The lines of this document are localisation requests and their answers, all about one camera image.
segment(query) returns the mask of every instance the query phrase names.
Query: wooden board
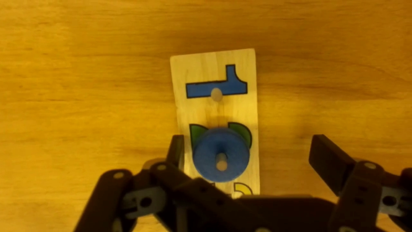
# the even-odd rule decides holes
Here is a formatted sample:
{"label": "wooden board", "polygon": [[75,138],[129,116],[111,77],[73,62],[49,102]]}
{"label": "wooden board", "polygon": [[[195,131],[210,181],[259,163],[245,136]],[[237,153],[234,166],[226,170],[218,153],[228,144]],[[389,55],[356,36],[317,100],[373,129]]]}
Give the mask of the wooden board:
{"label": "wooden board", "polygon": [[[186,136],[186,154],[183,170],[191,176],[201,176],[194,165],[194,130],[200,125],[208,129],[227,127],[237,122],[248,126],[252,132],[250,160],[246,170],[231,181],[217,185],[232,196],[261,192],[259,179],[259,134],[258,134],[258,94],[257,60],[254,49],[186,54],[170,59],[178,126]],[[246,83],[246,91],[234,91],[231,87],[199,87],[210,83],[227,83],[231,78],[230,68],[236,69],[240,82]]]}

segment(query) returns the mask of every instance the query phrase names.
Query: blue shape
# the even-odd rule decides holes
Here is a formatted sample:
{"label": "blue shape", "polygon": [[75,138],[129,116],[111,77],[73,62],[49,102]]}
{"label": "blue shape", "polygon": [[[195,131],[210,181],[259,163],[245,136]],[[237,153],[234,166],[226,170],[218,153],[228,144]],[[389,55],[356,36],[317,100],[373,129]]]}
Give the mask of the blue shape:
{"label": "blue shape", "polygon": [[186,83],[187,98],[210,96],[216,87],[219,87],[223,95],[248,94],[248,82],[237,76],[236,64],[227,64],[226,81],[188,82]]}
{"label": "blue shape", "polygon": [[[228,167],[217,167],[219,153],[226,153]],[[196,144],[194,163],[199,172],[213,181],[230,181],[240,176],[248,167],[250,151],[245,139],[227,127],[208,130]]]}

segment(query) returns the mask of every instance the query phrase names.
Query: wood grain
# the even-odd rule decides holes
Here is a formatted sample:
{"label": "wood grain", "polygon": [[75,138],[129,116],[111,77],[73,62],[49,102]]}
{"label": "wood grain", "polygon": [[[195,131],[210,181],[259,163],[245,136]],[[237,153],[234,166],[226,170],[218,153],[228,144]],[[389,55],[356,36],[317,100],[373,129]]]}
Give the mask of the wood grain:
{"label": "wood grain", "polygon": [[308,163],[316,132],[400,172],[412,163],[411,10],[410,0],[0,1],[2,230],[73,230],[105,170],[165,156],[178,131],[174,54],[257,49],[262,193],[335,199]]}
{"label": "wood grain", "polygon": [[[227,80],[227,64],[235,64],[236,74],[248,82],[248,94],[223,95],[217,102],[213,96],[188,98],[187,83]],[[194,176],[203,176],[194,163],[190,125],[203,125],[209,129],[228,127],[230,122],[239,122],[252,132],[253,145],[246,170],[236,179],[217,183],[217,187],[234,197],[240,196],[235,183],[249,185],[255,194],[261,193],[259,171],[259,125],[258,125],[258,89],[257,56],[254,49],[209,51],[199,54],[174,55],[170,59],[172,77],[177,104],[179,131],[186,136],[183,170]]]}

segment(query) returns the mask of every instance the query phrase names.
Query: light wood surface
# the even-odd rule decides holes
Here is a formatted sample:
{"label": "light wood surface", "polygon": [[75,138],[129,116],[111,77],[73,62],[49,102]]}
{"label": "light wood surface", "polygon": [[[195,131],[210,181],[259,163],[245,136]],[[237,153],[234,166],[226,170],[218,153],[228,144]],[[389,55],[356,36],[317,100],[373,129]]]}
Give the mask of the light wood surface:
{"label": "light wood surface", "polygon": [[165,156],[176,54],[257,49],[262,193],[335,199],[308,163],[315,132],[400,172],[412,165],[411,11],[410,0],[0,1],[2,230],[73,230],[105,170]]}
{"label": "light wood surface", "polygon": [[[217,183],[217,187],[231,193],[234,197],[239,197],[241,193],[235,189],[235,183],[239,181],[250,187],[255,194],[259,194],[261,171],[255,50],[239,49],[174,55],[170,59],[170,64],[178,111],[178,132],[186,136],[185,171],[194,178],[203,176],[194,163],[190,125],[196,123],[214,129],[228,127],[230,122],[243,123],[250,130],[253,140],[248,167],[239,178],[231,181]],[[246,94],[223,95],[218,99],[210,93],[210,96],[188,98],[187,83],[226,81],[228,78],[227,64],[235,64],[237,77],[248,85]]]}

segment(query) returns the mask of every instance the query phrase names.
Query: blue circular piece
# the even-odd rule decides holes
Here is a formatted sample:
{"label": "blue circular piece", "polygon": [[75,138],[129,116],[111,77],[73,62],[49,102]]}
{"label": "blue circular piece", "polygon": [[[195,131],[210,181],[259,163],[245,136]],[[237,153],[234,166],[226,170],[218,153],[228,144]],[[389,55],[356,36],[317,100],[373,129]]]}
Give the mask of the blue circular piece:
{"label": "blue circular piece", "polygon": [[[217,167],[219,153],[227,156],[227,169]],[[245,139],[227,127],[208,130],[195,144],[194,163],[200,174],[213,181],[230,181],[240,176],[249,165],[249,147]]]}

